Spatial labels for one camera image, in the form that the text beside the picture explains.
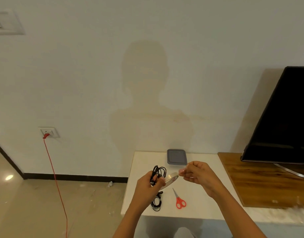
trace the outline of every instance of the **black television screen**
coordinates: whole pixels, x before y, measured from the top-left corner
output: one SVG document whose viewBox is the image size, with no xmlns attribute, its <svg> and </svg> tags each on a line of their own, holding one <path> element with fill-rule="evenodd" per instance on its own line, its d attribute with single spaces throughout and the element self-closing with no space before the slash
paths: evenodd
<svg viewBox="0 0 304 238">
<path fill-rule="evenodd" d="M 286 67 L 242 161 L 304 164 L 304 67 Z"/>
</svg>

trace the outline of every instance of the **black cable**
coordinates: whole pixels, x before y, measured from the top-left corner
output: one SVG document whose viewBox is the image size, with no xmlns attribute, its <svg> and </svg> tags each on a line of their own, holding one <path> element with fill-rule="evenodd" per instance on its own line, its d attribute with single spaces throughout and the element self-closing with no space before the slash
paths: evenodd
<svg viewBox="0 0 304 238">
<path fill-rule="evenodd" d="M 153 177 L 157 175 L 158 178 L 160 177 L 166 177 L 166 168 L 165 167 L 158 167 L 157 165 L 154 166 L 151 178 L 150 178 L 150 184 L 152 186 L 154 186 L 156 184 L 156 181 L 153 180 Z M 162 200 L 161 200 L 161 195 L 163 194 L 162 191 L 158 192 L 156 197 L 154 198 L 154 200 L 151 202 L 151 206 L 153 208 L 153 210 L 155 211 L 159 211 L 161 209 L 161 204 L 162 204 Z M 159 199 L 159 204 L 156 205 L 155 204 L 155 199 L 158 198 Z"/>
</svg>

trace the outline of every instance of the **clear adhesive tape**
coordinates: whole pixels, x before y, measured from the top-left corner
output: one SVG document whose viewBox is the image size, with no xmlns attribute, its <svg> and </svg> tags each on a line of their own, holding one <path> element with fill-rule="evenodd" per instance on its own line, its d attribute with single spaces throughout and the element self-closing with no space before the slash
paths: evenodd
<svg viewBox="0 0 304 238">
<path fill-rule="evenodd" d="M 175 180 L 177 180 L 177 178 L 178 178 L 178 173 L 177 172 L 171 173 L 170 175 L 166 176 L 165 177 L 165 186 L 162 186 L 161 189 L 164 189 L 165 187 L 172 184 Z"/>
</svg>

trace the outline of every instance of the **red power cord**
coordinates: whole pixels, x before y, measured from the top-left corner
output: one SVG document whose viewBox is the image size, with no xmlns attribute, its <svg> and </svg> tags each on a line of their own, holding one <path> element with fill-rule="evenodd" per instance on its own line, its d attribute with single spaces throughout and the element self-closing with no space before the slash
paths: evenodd
<svg viewBox="0 0 304 238">
<path fill-rule="evenodd" d="M 52 163 L 51 157 L 49 156 L 48 149 L 47 149 L 47 146 L 46 146 L 46 143 L 45 143 L 45 139 L 46 139 L 48 136 L 49 136 L 49 134 L 44 134 L 43 141 L 44 141 L 45 148 L 46 148 L 46 151 L 47 151 L 47 154 L 48 154 L 48 157 L 49 157 L 49 161 L 51 162 L 51 166 L 52 166 L 52 170 L 53 170 L 53 173 L 54 173 L 54 179 L 55 179 L 56 186 L 57 186 L 57 189 L 58 189 L 59 197 L 61 198 L 61 192 L 59 191 L 59 187 L 58 187 L 58 183 L 57 183 L 57 180 L 56 180 L 56 175 L 55 175 L 53 163 Z M 66 216 L 66 238 L 67 238 L 68 219 L 67 219 L 67 214 L 66 214 L 66 210 L 65 210 L 65 206 L 64 206 L 64 203 L 63 203 L 63 199 L 62 199 L 62 198 L 61 198 L 61 204 L 63 205 L 63 209 L 64 209 L 65 216 Z"/>
</svg>

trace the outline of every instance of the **white wall switch panel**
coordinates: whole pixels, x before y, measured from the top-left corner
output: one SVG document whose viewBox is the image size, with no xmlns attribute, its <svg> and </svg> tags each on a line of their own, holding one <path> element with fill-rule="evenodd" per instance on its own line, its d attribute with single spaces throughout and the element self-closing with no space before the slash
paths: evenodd
<svg viewBox="0 0 304 238">
<path fill-rule="evenodd" d="M 59 135 L 54 127 L 38 127 L 42 136 L 49 134 L 48 138 L 59 138 Z"/>
<path fill-rule="evenodd" d="M 14 11 L 0 11 L 0 35 L 22 35 L 24 29 Z"/>
</svg>

